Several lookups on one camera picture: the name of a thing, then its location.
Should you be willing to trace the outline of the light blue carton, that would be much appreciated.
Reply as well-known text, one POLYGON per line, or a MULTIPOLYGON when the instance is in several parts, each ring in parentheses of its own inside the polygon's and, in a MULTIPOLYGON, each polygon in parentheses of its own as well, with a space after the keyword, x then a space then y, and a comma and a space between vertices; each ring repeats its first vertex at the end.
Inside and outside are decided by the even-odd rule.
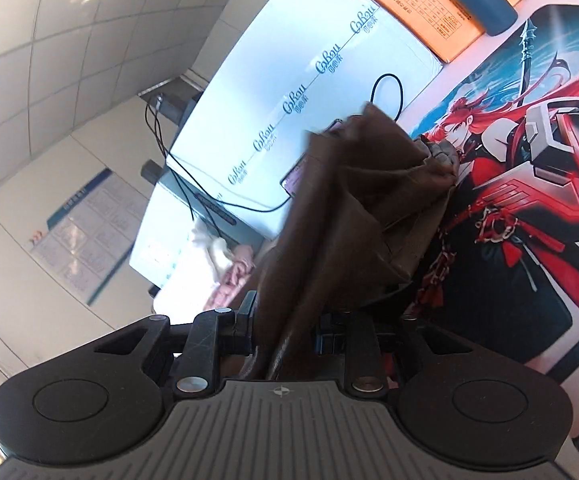
POLYGON ((129 263, 160 288, 171 278, 175 283, 208 287, 216 284, 211 243, 204 216, 159 181, 148 200, 129 263))
POLYGON ((373 0, 268 0, 204 90, 168 165, 272 238, 289 209, 280 179, 308 133, 367 102, 395 117, 440 70, 373 0))

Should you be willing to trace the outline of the anime desk mat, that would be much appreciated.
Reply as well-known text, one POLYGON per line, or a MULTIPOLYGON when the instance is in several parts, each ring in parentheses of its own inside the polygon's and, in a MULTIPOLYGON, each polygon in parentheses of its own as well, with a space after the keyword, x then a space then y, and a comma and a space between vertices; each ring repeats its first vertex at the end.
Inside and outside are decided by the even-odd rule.
POLYGON ((533 12, 417 133, 459 176, 407 317, 558 382, 579 453, 579 4, 533 12))

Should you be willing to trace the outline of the light blue carton left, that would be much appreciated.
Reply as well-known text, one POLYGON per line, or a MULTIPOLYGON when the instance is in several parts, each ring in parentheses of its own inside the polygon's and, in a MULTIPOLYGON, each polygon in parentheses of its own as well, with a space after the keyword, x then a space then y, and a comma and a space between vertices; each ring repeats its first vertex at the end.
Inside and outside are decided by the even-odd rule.
POLYGON ((159 181, 148 200, 129 263, 160 288, 171 278, 175 283, 208 287, 216 284, 211 243, 204 216, 159 181))

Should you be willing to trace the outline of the wall notice board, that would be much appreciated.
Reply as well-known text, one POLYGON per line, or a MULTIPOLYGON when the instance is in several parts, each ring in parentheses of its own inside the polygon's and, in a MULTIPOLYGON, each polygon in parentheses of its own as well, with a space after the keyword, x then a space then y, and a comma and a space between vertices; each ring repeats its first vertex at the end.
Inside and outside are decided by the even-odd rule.
POLYGON ((31 255, 89 306, 129 257, 146 207, 145 196, 105 168, 30 237, 31 255))

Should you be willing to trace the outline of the smartphone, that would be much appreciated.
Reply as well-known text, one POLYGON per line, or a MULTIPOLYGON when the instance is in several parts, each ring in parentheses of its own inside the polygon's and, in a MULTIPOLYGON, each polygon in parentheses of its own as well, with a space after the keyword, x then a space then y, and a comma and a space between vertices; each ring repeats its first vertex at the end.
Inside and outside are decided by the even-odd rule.
POLYGON ((303 154, 291 166, 285 176, 280 179, 280 187, 287 194, 288 200, 293 200, 300 188, 300 182, 311 159, 323 160, 328 159, 332 164, 340 159, 340 130, 345 125, 341 118, 333 120, 324 130, 318 132, 309 132, 307 136, 307 147, 303 154), (317 144, 317 154, 313 153, 312 140, 314 136, 324 136, 326 141, 319 141, 317 144))

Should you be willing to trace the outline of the brown garment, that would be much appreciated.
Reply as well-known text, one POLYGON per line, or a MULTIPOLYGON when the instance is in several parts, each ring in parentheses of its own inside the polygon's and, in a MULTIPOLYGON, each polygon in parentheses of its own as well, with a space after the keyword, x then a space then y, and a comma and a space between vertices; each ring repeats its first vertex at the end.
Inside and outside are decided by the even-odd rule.
POLYGON ((297 367, 322 313, 410 284, 458 172, 450 142, 411 139, 373 104, 311 134, 283 230, 245 285, 258 304, 240 377, 279 378, 297 367))

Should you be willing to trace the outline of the light blue carton right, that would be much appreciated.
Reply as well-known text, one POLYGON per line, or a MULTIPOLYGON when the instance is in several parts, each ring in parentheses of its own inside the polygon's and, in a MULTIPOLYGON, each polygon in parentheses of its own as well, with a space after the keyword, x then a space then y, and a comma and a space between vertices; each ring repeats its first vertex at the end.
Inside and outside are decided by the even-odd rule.
POLYGON ((308 133, 367 102, 395 117, 440 70, 373 0, 268 0, 204 90, 168 165, 272 238, 289 209, 280 179, 308 133))

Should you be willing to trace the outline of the white garment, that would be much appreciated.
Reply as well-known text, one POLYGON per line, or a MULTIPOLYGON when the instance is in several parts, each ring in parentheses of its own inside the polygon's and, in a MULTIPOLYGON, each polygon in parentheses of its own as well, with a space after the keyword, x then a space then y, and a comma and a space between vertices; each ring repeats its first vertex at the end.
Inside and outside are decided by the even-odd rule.
POLYGON ((210 233, 208 226, 201 219, 194 223, 190 242, 204 255, 204 260, 209 264, 213 279, 219 282, 233 264, 233 254, 228 248, 226 240, 221 236, 210 233))

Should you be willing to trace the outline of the pink knitted garment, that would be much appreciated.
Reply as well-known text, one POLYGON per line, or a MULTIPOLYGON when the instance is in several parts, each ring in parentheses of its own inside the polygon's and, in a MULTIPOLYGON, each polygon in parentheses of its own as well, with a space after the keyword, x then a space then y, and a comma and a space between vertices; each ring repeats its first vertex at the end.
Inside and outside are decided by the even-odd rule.
POLYGON ((254 249, 251 246, 238 245, 232 255, 232 264, 223 273, 204 305, 205 311, 230 307, 254 271, 254 249))

